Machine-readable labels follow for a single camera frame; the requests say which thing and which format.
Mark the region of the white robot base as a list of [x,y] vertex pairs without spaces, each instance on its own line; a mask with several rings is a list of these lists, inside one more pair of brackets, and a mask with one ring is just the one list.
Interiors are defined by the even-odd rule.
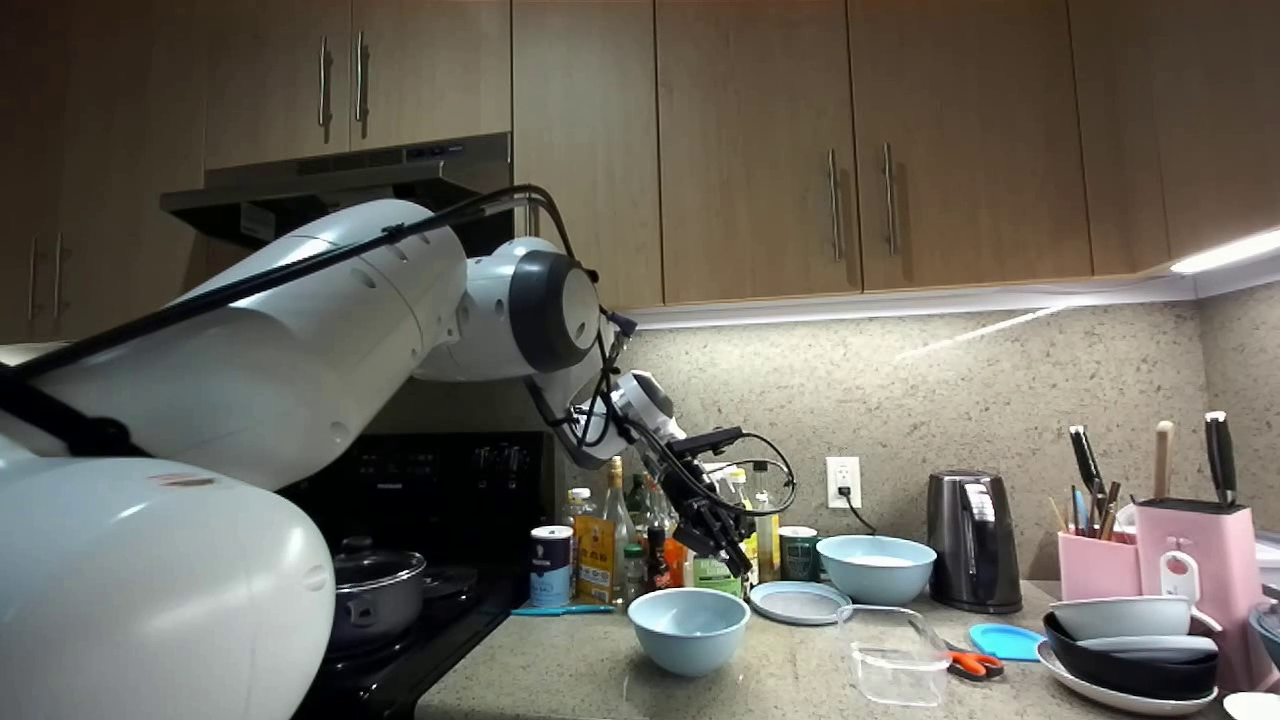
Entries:
[[336,613],[318,526],[171,458],[0,466],[0,720],[293,720]]

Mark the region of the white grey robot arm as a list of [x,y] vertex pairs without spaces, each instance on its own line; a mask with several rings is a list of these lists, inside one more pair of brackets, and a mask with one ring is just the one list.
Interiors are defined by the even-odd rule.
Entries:
[[365,199],[283,230],[179,299],[4,372],[6,456],[155,456],[283,489],[333,462],[408,379],[517,379],[571,458],[639,451],[676,536],[744,568],[748,511],[697,473],[709,447],[644,372],[630,321],[571,248],[466,253],[473,199]]

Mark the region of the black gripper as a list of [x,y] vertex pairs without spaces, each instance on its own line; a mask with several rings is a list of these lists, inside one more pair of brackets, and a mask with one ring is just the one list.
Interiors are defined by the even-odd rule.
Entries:
[[697,456],[672,456],[672,439],[644,439],[639,451],[654,466],[664,501],[676,508],[676,540],[697,555],[716,555],[733,574],[752,574],[752,555],[744,552],[748,511],[711,491]]

